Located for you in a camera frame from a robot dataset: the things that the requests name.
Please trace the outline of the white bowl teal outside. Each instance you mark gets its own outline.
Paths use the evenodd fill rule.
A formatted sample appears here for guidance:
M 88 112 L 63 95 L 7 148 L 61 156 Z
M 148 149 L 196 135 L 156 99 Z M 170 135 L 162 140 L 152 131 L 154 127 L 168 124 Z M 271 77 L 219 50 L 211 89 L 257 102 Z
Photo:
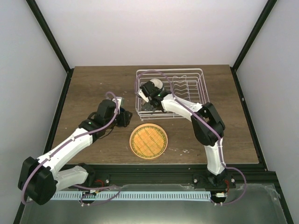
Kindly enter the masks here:
M 154 86 L 157 87 L 158 89 L 160 89 L 160 90 L 163 90 L 163 89 L 164 89 L 164 84 L 163 84 L 163 82 L 162 82 L 160 79 L 156 79 L 156 78 L 154 78 L 154 79 L 151 79 L 150 81 L 151 81 L 151 82 L 154 84 Z

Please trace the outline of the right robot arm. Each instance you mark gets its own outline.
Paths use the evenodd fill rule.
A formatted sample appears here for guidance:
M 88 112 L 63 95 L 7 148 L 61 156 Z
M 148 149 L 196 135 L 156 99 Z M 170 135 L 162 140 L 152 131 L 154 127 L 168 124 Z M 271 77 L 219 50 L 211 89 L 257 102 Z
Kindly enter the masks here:
M 225 125 L 214 105 L 182 99 L 174 94 L 173 88 L 167 91 L 159 79 L 141 85 L 136 94 L 145 101 L 148 111 L 173 112 L 191 122 L 197 141 L 205 148 L 208 184 L 220 187 L 226 176 L 222 150 Z

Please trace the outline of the white wire dish rack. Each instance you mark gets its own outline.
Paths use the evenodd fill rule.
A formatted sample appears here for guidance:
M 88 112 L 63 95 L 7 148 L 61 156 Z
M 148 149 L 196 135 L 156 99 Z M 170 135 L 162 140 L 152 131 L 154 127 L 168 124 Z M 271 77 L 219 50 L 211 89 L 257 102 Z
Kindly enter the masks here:
M 139 76 L 147 69 L 139 69 L 136 71 L 137 84 L 135 89 L 140 88 L 141 85 L 152 79 L 160 79 L 167 91 L 170 91 L 170 83 L 167 79 L 158 74 L 157 71 L 164 73 L 170 80 L 174 94 L 184 100 L 194 103 L 205 104 L 210 101 L 203 70 L 200 68 L 170 68 L 170 69 L 154 69 L 154 72 L 148 72 Z M 141 97 L 136 97 L 135 109 L 142 121 L 158 120 L 158 119 L 181 119 L 182 116 L 173 112 L 162 112 L 155 110 L 154 112 L 145 109 L 145 101 Z

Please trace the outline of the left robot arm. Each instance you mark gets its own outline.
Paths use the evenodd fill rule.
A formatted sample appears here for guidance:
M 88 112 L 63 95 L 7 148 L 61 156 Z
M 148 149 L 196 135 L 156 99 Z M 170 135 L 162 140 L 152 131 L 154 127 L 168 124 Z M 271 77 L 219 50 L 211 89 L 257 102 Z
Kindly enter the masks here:
M 122 97 L 103 100 L 96 112 L 82 121 L 78 128 L 57 147 L 22 164 L 18 188 L 21 198 L 31 198 L 38 205 L 47 203 L 56 192 L 68 187 L 90 189 L 95 184 L 95 171 L 80 163 L 63 170 L 63 166 L 96 140 L 109 135 L 115 127 L 127 127 L 132 113 L 123 108 Z

